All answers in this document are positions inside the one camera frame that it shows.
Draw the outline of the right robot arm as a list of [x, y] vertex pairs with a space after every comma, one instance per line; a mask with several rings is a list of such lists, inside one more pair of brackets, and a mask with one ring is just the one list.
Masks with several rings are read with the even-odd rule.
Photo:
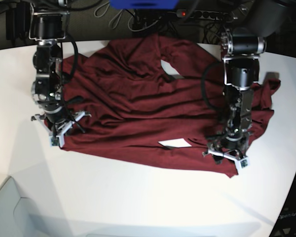
[[[46, 126], [52, 139], [66, 134], [76, 124], [82, 133], [85, 129], [79, 120], [87, 112], [74, 113], [69, 103], [82, 101], [81, 96], [71, 100], [64, 97], [64, 85], [74, 77], [78, 65], [78, 48], [73, 37], [68, 33], [71, 12], [85, 11], [87, 7], [73, 8], [71, 0], [32, 0], [29, 38], [37, 42], [33, 55], [36, 70], [32, 84], [32, 99], [43, 110], [43, 114], [34, 115], [32, 121], [39, 121]], [[69, 73], [63, 71], [63, 40], [69, 40], [74, 48], [74, 61]]]

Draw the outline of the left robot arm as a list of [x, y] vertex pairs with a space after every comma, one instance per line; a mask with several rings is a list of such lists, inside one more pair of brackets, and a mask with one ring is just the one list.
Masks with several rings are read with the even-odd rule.
[[204, 156], [211, 155], [216, 164], [223, 159], [245, 167], [252, 127], [252, 85], [259, 80], [259, 57], [266, 51], [266, 38], [274, 33], [296, 6], [296, 0], [256, 0], [244, 20], [228, 26], [221, 34], [224, 69], [223, 93], [228, 109], [210, 103], [205, 78], [217, 62], [209, 65], [201, 78], [201, 93], [206, 105], [226, 115], [225, 125], [217, 135], [207, 137]]

